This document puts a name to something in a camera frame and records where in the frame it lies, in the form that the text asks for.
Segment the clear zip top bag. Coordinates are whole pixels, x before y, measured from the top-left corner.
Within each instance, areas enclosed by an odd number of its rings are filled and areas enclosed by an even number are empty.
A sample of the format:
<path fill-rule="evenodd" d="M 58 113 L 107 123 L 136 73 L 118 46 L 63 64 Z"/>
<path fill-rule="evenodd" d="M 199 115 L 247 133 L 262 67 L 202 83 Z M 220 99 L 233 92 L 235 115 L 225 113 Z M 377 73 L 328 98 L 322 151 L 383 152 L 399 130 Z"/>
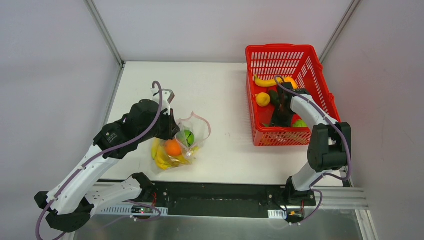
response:
<path fill-rule="evenodd" d="M 176 123 L 179 131 L 173 139 L 155 138 L 152 141 L 151 157 L 161 171 L 191 165 L 212 133 L 209 121 L 194 112 L 188 118 L 178 119 Z"/>

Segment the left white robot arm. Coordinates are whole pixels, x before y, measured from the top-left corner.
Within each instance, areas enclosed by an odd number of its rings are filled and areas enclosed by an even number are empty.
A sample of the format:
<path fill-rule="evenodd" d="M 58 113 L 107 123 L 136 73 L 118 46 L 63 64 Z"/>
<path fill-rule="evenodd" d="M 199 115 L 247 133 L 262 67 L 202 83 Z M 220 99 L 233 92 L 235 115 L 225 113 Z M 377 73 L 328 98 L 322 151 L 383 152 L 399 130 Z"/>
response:
<path fill-rule="evenodd" d="M 115 204 L 136 199 L 144 203 L 152 198 L 154 185 L 142 172 L 105 190 L 93 191 L 92 187 L 140 143 L 153 138 L 170 140 L 179 132 L 170 103 L 143 99 L 134 104 L 129 113 L 101 129 L 86 156 L 66 179 L 56 188 L 35 195 L 43 210 L 41 217 L 52 229 L 72 233 Z"/>

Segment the orange toy orange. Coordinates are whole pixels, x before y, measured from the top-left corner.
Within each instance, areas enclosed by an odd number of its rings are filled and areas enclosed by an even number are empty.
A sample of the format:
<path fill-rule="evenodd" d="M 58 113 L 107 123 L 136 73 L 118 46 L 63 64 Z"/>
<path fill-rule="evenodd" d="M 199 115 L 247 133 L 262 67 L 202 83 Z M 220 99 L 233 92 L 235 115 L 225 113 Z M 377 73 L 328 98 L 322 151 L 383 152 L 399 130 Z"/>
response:
<path fill-rule="evenodd" d="M 166 154 L 171 157 L 177 157 L 182 154 L 182 149 L 176 139 L 167 140 L 164 144 L 164 149 Z"/>

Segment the red plastic basket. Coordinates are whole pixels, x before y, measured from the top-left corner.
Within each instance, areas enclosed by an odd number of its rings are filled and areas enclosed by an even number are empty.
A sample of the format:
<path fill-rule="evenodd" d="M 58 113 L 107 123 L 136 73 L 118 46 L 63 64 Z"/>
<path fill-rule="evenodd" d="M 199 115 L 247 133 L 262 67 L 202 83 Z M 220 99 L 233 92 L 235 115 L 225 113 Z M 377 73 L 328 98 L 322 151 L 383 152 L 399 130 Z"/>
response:
<path fill-rule="evenodd" d="M 245 56 L 247 99 L 255 146 L 307 146 L 311 138 L 307 127 L 269 126 L 275 107 L 272 104 L 259 106 L 256 95 L 268 93 L 270 88 L 256 85 L 255 76 L 262 80 L 273 80 L 276 75 L 293 78 L 299 88 L 311 94 L 318 106 L 332 118 L 340 120 L 335 97 L 328 89 L 323 66 L 313 46 L 283 43 L 249 45 Z"/>

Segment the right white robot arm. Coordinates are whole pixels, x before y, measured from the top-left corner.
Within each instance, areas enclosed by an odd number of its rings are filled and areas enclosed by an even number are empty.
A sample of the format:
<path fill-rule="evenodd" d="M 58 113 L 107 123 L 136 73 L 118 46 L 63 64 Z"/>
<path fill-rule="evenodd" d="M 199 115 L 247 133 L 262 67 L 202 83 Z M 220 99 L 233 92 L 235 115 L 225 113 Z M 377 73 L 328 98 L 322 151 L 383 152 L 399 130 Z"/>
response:
<path fill-rule="evenodd" d="M 288 204 L 296 205 L 312 193 L 312 187 L 323 177 L 334 177 L 334 171 L 351 166 L 352 131 L 347 122 L 339 122 L 321 109 L 305 89 L 283 83 L 277 92 L 284 116 L 298 115 L 311 131 L 307 163 L 288 178 L 281 194 Z"/>

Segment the toy watermelon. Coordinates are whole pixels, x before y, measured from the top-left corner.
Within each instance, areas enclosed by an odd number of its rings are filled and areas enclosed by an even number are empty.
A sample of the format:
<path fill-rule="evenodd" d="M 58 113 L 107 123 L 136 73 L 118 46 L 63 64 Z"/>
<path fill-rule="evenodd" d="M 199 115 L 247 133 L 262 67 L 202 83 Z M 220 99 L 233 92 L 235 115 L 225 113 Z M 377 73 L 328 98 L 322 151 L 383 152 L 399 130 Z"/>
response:
<path fill-rule="evenodd" d="M 191 147 L 195 143 L 195 135 L 187 129 L 183 130 L 177 138 L 186 147 Z"/>

